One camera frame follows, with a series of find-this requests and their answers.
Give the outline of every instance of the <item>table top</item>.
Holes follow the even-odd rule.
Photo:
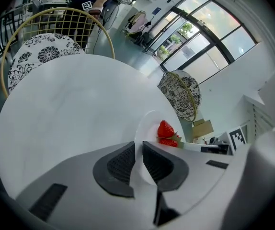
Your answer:
[[[183,130],[164,94],[120,61],[71,55],[32,70],[0,114],[0,177],[10,197],[75,155],[134,140],[143,116],[157,110]]]

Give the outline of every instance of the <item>railing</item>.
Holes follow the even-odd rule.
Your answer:
[[[273,122],[269,115],[267,115],[261,108],[252,105],[254,116],[254,138],[257,139],[263,133],[274,128]]]

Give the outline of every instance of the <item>red strawberry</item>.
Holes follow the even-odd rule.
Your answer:
[[[174,129],[172,126],[165,120],[161,121],[158,128],[158,137],[160,138],[169,138],[174,135]]]
[[[159,143],[163,144],[163,145],[171,146],[171,147],[177,147],[178,146],[177,141],[171,140],[171,139],[165,139],[165,138],[159,139]]]

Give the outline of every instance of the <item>tree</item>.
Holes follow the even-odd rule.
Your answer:
[[[174,44],[178,44],[178,43],[180,43],[180,37],[178,37],[176,35],[172,35],[170,38],[170,41]]]
[[[191,31],[193,25],[189,22],[185,23],[181,29],[178,30],[178,32],[182,36],[187,36],[187,34]]]

